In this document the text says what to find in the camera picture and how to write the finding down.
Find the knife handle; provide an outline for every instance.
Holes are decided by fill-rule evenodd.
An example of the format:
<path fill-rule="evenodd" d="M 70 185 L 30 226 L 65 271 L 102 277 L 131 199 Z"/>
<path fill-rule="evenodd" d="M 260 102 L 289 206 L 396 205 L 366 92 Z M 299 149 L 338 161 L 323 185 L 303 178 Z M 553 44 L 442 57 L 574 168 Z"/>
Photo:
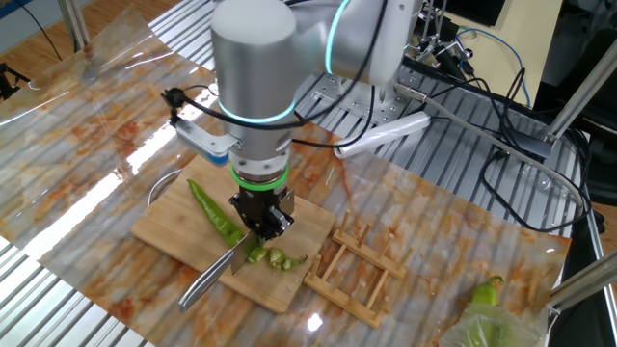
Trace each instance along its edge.
<path fill-rule="evenodd" d="M 194 282 L 189 289 L 182 295 L 178 302 L 180 313 L 186 312 L 195 301 L 197 301 L 203 293 L 219 279 L 231 263 L 233 257 L 233 249 L 225 252 L 214 264 L 210 265 Z"/>

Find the chili pepper slice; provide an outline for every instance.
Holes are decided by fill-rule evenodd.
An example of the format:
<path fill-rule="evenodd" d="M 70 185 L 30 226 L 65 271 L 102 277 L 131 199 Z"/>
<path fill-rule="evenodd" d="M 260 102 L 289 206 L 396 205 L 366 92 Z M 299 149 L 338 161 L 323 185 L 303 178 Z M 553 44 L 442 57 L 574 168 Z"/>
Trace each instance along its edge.
<path fill-rule="evenodd" d="M 270 250 L 270 253 L 268 253 L 268 263 L 270 263 L 270 266 L 276 269 L 281 269 L 284 262 L 285 254 L 280 249 Z"/>
<path fill-rule="evenodd" d="M 266 255 L 268 254 L 268 250 L 264 249 L 263 247 L 255 247 L 250 253 L 249 253 L 249 262 L 252 264 L 255 264 L 257 262 L 259 262 L 261 259 L 263 259 Z"/>
<path fill-rule="evenodd" d="M 289 271 L 289 270 L 291 270 L 292 267 L 298 266 L 298 265 L 304 263 L 305 261 L 307 261 L 308 258 L 309 258 L 308 255 L 305 255 L 305 257 L 300 259 L 300 260 L 294 260 L 294 259 L 286 258 L 285 261 L 282 263 L 281 268 L 284 271 Z"/>

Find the green ring light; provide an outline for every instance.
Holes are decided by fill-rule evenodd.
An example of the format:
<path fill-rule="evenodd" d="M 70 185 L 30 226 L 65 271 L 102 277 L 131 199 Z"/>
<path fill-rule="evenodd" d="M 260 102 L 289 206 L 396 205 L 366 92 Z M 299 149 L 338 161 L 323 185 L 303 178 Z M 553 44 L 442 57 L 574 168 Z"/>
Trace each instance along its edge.
<path fill-rule="evenodd" d="M 236 183 L 238 183 L 240 187 L 249 189 L 252 191 L 256 191 L 256 192 L 265 192 L 271 189 L 279 188 L 285 183 L 285 181 L 287 180 L 287 177 L 289 176 L 289 165 L 286 165 L 285 171 L 282 172 L 281 177 L 279 177 L 276 181 L 266 183 L 266 184 L 253 184 L 253 183 L 248 183 L 242 180 L 242 178 L 238 177 L 238 173 L 235 172 L 232 165 L 229 165 L 229 167 L 231 168 L 231 177 Z"/>

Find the plastic bag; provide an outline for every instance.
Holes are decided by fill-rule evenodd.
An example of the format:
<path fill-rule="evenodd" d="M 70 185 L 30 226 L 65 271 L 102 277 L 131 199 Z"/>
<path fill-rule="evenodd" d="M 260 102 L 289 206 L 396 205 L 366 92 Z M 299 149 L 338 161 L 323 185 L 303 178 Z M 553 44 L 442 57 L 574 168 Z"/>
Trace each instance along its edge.
<path fill-rule="evenodd" d="M 461 320 L 440 339 L 440 347 L 530 347 L 541 336 L 502 307 L 469 303 Z"/>

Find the reflective plastic sheet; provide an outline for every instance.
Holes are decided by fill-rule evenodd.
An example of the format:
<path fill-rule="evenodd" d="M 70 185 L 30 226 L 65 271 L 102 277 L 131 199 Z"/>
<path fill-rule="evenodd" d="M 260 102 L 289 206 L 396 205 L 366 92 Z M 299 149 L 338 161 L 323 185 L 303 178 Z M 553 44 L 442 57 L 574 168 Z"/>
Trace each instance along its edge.
<path fill-rule="evenodd" d="M 280 315 L 218 283 L 180 314 L 177 299 L 197 272 L 133 238 L 130 227 L 154 183 L 194 156 L 167 125 L 158 94 L 195 84 L 216 93 L 213 73 L 171 52 L 129 9 L 85 52 L 0 105 L 2 236 L 157 346 L 435 346 L 472 289 L 494 274 L 506 280 L 502 307 L 525 324 L 539 318 L 568 239 L 516 227 L 372 154 L 340 161 L 300 146 L 289 163 L 297 196 L 339 222 L 350 208 L 347 232 L 358 236 L 372 223 L 366 244 L 375 249 L 393 233 L 386 256 L 413 248 L 406 278 L 386 280 L 377 296 L 375 307 L 391 297 L 381 327 L 355 322 L 305 286 Z M 215 105 L 208 90 L 189 93 Z M 192 107 L 180 115 L 220 131 Z M 337 140 L 311 125 L 295 136 Z M 320 274 L 338 247 L 326 242 Z M 348 294 L 361 281 L 369 293 L 381 275 L 349 253 L 337 267 L 346 270 L 340 289 Z"/>

